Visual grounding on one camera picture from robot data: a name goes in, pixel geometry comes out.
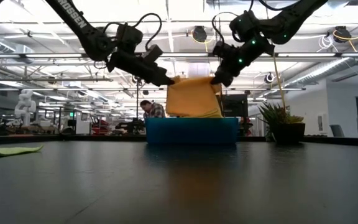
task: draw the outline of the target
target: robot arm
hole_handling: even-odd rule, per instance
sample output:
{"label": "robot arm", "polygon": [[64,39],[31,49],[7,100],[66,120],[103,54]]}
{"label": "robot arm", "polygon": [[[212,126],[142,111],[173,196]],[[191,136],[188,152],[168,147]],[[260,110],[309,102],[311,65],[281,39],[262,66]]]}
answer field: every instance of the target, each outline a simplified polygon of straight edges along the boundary
{"label": "robot arm", "polygon": [[151,46],[142,55],[135,54],[135,48],[143,38],[143,33],[135,27],[112,22],[111,24],[118,25],[117,35],[108,37],[105,33],[106,28],[93,27],[83,17],[83,13],[77,10],[72,0],[46,0],[46,2],[75,33],[90,59],[106,62],[109,72],[117,67],[145,80],[146,83],[157,86],[174,83],[166,76],[167,71],[155,63],[162,55],[157,45]]}
{"label": "robot arm", "polygon": [[274,44],[285,44],[298,32],[304,21],[328,0],[299,0],[271,19],[258,20],[252,11],[244,11],[230,22],[230,30],[241,47],[219,41],[213,54],[223,58],[212,84],[231,85],[233,77],[249,66],[262,53],[273,55]]}

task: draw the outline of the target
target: table surface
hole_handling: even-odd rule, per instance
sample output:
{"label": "table surface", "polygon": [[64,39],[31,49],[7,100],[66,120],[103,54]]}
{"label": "table surface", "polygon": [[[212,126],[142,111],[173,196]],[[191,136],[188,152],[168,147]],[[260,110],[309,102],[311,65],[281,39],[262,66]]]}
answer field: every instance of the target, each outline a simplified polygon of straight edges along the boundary
{"label": "table surface", "polygon": [[40,144],[0,158],[0,223],[358,223],[354,146]]}

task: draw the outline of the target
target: blue bin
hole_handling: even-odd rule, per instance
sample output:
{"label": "blue bin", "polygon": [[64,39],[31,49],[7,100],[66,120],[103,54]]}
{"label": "blue bin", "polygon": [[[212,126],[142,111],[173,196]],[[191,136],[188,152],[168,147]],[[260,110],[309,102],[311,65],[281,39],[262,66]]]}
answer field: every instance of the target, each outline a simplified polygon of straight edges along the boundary
{"label": "blue bin", "polygon": [[147,118],[149,144],[235,144],[237,118]]}

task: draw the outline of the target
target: person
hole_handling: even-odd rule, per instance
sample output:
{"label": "person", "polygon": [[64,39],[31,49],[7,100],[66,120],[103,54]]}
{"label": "person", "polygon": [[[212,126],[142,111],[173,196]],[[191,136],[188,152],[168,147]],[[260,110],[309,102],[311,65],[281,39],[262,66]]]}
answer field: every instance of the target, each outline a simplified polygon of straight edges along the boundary
{"label": "person", "polygon": [[140,107],[144,110],[143,117],[146,118],[164,118],[164,107],[159,103],[151,103],[148,100],[140,102]]}

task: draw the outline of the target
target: white robot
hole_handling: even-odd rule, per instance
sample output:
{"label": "white robot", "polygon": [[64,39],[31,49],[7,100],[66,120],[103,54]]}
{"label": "white robot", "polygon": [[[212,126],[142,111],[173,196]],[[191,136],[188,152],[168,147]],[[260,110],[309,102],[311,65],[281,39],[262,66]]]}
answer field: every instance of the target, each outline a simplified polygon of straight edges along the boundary
{"label": "white robot", "polygon": [[37,109],[35,101],[31,100],[32,90],[22,90],[19,95],[19,102],[15,107],[16,119],[22,118],[23,126],[30,125],[30,113],[34,113]]}

